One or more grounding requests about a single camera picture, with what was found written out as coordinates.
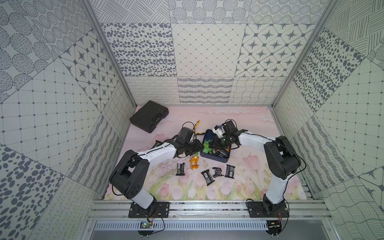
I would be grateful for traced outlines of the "orange snack packet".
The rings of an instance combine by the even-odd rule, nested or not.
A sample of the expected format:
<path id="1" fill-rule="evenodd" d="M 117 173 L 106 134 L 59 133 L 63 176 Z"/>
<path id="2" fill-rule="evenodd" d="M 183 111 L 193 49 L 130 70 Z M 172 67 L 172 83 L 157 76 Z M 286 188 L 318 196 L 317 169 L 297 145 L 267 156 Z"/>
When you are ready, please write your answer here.
<path id="1" fill-rule="evenodd" d="M 195 169 L 198 169 L 198 168 L 199 168 L 198 161 L 199 161 L 199 156 L 193 156 L 193 157 L 190 159 L 191 170 L 195 170 Z"/>

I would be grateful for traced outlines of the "small black cookie packet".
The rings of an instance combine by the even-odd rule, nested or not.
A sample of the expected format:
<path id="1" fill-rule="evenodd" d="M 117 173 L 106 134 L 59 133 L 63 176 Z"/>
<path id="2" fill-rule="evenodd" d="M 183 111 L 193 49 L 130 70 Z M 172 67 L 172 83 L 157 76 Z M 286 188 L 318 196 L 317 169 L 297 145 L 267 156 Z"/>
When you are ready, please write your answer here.
<path id="1" fill-rule="evenodd" d="M 223 177 L 224 175 L 222 174 L 222 169 L 218 167 L 213 167 L 213 170 L 215 171 L 213 178 L 217 177 Z"/>

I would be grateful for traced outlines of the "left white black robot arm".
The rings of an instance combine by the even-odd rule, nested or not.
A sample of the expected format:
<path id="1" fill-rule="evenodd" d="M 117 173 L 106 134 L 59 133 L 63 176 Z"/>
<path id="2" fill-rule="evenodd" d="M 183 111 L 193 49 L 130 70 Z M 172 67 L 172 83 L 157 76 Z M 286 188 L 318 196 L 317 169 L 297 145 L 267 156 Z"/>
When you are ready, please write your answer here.
<path id="1" fill-rule="evenodd" d="M 109 182 L 112 190 L 133 201 L 147 213 L 157 210 L 157 200 L 145 188 L 149 168 L 182 156 L 192 156 L 204 148 L 196 137 L 196 128 L 182 127 L 173 138 L 156 143 L 152 149 L 143 152 L 126 151 L 112 171 Z"/>

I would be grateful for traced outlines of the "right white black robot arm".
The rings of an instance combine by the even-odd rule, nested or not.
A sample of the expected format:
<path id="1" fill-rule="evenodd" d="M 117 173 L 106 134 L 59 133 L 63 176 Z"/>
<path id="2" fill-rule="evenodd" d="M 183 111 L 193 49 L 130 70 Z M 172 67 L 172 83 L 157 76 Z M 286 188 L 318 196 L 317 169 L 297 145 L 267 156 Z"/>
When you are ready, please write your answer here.
<path id="1" fill-rule="evenodd" d="M 212 132 L 215 137 L 210 147 L 215 150 L 226 150 L 235 144 L 237 147 L 247 146 L 265 153 L 270 172 L 274 176 L 263 196 L 264 208 L 271 212 L 283 206 L 288 182 L 298 172 L 302 163 L 288 138 L 268 138 L 248 130 L 238 130 L 232 120 L 215 126 Z"/>

